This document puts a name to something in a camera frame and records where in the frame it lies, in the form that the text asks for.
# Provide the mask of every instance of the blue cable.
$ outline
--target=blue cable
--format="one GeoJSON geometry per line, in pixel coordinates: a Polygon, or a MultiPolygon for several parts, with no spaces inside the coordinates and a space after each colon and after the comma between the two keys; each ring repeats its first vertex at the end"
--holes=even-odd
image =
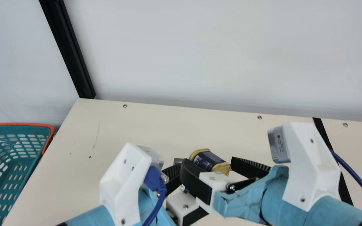
{"type": "Polygon", "coordinates": [[[164,199],[166,197],[167,188],[164,180],[162,179],[162,173],[156,167],[151,166],[145,176],[144,184],[152,191],[157,190],[159,193],[159,198],[155,207],[153,208],[151,214],[143,222],[142,226],[150,226],[152,221],[155,219],[157,213],[160,211],[160,208],[163,206],[164,199]]]}
{"type": "Polygon", "coordinates": [[[149,226],[153,220],[155,219],[157,213],[160,211],[160,208],[163,206],[164,198],[166,197],[167,189],[159,191],[160,197],[157,200],[155,207],[153,208],[151,214],[146,218],[145,222],[143,222],[142,226],[149,226]]]}
{"type": "Polygon", "coordinates": [[[351,176],[356,180],[356,182],[362,187],[362,179],[358,176],[358,174],[340,157],[338,156],[332,149],[329,149],[332,153],[333,157],[336,159],[338,163],[340,163],[344,169],[346,169],[351,176]]]}

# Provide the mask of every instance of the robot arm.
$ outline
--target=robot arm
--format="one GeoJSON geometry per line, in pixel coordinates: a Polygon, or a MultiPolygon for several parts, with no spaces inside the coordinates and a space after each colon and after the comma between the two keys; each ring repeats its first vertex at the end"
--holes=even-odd
{"type": "MultiPolygon", "coordinates": [[[[168,197],[151,225],[189,226],[216,211],[264,225],[362,226],[362,210],[339,200],[340,168],[313,124],[289,123],[268,137],[274,162],[290,168],[233,157],[231,168],[248,177],[235,182],[184,159],[160,177],[168,193],[181,183],[186,189],[168,197]]],[[[159,200],[144,186],[148,170],[162,166],[153,150],[126,144],[100,181],[101,206],[62,225],[142,226],[159,200]]]]}

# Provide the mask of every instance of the white plastic block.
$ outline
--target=white plastic block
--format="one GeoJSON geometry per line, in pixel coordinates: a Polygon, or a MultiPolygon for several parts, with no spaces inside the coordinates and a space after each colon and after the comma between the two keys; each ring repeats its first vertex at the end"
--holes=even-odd
{"type": "Polygon", "coordinates": [[[283,200],[309,211],[324,196],[339,199],[340,168],[313,123],[283,125],[291,166],[283,200]]]}
{"type": "Polygon", "coordinates": [[[205,172],[199,174],[199,179],[202,180],[205,184],[211,187],[211,198],[210,198],[210,205],[204,203],[201,199],[196,198],[196,203],[206,212],[213,213],[213,203],[214,203],[214,195],[218,191],[225,191],[226,186],[228,183],[234,183],[230,180],[229,177],[225,176],[220,172],[205,172]]]}
{"type": "Polygon", "coordinates": [[[199,208],[195,197],[189,193],[177,193],[169,196],[166,202],[166,208],[171,210],[178,218],[178,225],[182,226],[184,217],[199,208]]]}
{"type": "Polygon", "coordinates": [[[127,143],[100,180],[100,204],[110,212],[115,225],[131,226],[140,222],[138,190],[151,166],[145,150],[127,143]]]}

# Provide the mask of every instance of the blue connector plug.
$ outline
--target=blue connector plug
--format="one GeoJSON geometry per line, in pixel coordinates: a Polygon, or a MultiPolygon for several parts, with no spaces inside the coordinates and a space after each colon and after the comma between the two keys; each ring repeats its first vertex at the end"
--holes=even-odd
{"type": "Polygon", "coordinates": [[[156,167],[149,167],[148,173],[146,174],[145,180],[143,181],[146,186],[152,191],[159,191],[162,189],[165,181],[163,180],[163,175],[160,170],[156,167]]]}

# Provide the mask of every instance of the can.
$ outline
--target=can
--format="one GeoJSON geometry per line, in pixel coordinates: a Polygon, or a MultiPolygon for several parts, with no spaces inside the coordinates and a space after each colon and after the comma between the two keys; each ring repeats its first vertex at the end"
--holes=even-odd
{"type": "Polygon", "coordinates": [[[221,172],[226,176],[230,172],[230,164],[207,148],[194,151],[189,160],[207,171],[221,172]]]}

